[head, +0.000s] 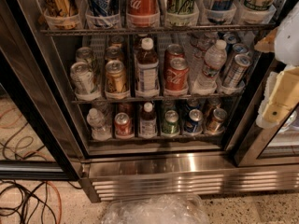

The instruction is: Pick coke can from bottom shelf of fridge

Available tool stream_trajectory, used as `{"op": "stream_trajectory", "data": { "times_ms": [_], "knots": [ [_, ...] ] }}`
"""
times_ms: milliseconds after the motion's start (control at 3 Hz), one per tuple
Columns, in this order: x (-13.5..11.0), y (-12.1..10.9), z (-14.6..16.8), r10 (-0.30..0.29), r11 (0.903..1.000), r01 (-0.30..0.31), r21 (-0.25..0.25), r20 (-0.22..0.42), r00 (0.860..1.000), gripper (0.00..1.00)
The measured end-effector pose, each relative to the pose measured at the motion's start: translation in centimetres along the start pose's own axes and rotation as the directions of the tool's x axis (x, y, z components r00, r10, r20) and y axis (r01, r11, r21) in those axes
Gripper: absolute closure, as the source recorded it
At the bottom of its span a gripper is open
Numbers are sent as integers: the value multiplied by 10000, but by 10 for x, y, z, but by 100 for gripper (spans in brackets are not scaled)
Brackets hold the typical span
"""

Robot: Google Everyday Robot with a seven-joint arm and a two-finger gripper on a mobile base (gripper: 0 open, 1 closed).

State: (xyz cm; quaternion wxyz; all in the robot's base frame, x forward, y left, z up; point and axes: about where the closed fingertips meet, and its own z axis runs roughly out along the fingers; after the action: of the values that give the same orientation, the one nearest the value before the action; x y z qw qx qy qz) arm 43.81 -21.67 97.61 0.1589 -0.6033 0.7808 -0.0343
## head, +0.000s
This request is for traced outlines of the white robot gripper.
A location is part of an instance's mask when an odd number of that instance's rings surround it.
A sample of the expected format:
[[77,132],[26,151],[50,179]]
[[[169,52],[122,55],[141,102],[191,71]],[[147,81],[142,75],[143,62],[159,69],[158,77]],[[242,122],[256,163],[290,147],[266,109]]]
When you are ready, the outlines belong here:
[[266,80],[256,124],[269,129],[278,126],[299,103],[299,2],[254,49],[275,52],[276,59],[287,64],[283,71],[271,72]]

